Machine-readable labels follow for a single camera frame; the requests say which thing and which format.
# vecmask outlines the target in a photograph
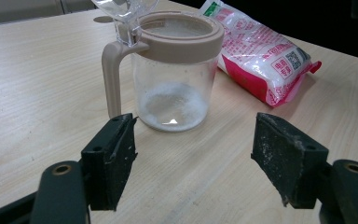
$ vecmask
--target beige handle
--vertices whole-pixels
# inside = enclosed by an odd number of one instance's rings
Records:
[[[109,118],[121,115],[120,73],[119,67],[123,58],[131,53],[149,49],[143,42],[128,47],[118,41],[107,44],[103,49],[103,80],[106,92]]]

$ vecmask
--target dark background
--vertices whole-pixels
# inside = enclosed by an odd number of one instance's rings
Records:
[[[272,30],[358,57],[358,19],[351,17],[358,0],[223,1]],[[173,0],[200,8],[204,0]]]

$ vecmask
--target wooden table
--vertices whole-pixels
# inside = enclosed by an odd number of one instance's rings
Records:
[[[160,0],[156,10],[195,8]],[[108,121],[101,56],[116,38],[101,10],[0,25],[0,207],[38,188],[41,173],[80,151]],[[293,102],[270,108],[218,71],[198,128],[162,133],[135,125],[139,153],[113,212],[93,223],[319,223],[283,207],[251,160],[255,115],[282,117],[330,149],[328,162],[358,161],[358,58],[293,40],[321,69]],[[120,66],[122,112],[134,113],[130,59]]]

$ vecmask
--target pink and white package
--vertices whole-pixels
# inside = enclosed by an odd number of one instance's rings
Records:
[[[322,65],[283,35],[219,0],[200,13],[225,27],[218,66],[260,101],[276,107],[290,102],[307,72]]]

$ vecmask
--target beige lid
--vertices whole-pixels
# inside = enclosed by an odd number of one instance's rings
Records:
[[[139,18],[141,41],[149,46],[140,55],[162,63],[202,63],[216,57],[224,28],[209,17],[183,11],[159,11]]]

